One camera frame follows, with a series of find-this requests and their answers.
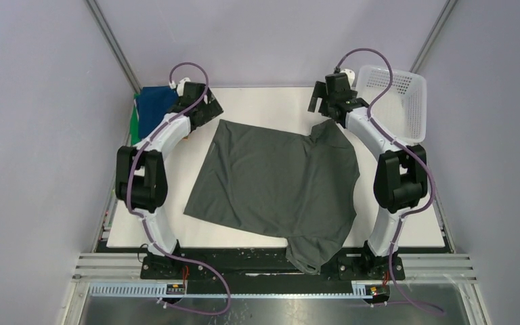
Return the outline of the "dark grey t shirt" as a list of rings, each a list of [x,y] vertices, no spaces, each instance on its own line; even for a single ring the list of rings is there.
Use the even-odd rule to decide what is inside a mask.
[[[355,149],[334,121],[301,135],[222,120],[184,213],[284,238],[286,258],[316,275],[351,231],[359,176]]]

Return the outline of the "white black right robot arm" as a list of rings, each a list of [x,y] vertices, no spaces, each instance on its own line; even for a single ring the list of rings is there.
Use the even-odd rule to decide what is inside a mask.
[[[379,205],[378,215],[358,267],[368,278],[380,278],[395,260],[405,213],[427,195],[425,149],[399,143],[384,129],[372,115],[371,105],[351,88],[346,72],[336,71],[316,82],[308,110],[339,123],[359,138],[376,159],[373,193]]]

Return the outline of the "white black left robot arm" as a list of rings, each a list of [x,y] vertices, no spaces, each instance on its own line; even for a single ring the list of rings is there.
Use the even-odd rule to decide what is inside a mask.
[[[169,193],[165,161],[182,139],[223,113],[206,83],[184,80],[175,91],[177,100],[155,129],[137,144],[118,149],[114,189],[140,222],[148,252],[160,256],[156,267],[166,278],[180,275],[187,259],[175,251],[179,241],[164,208]]]

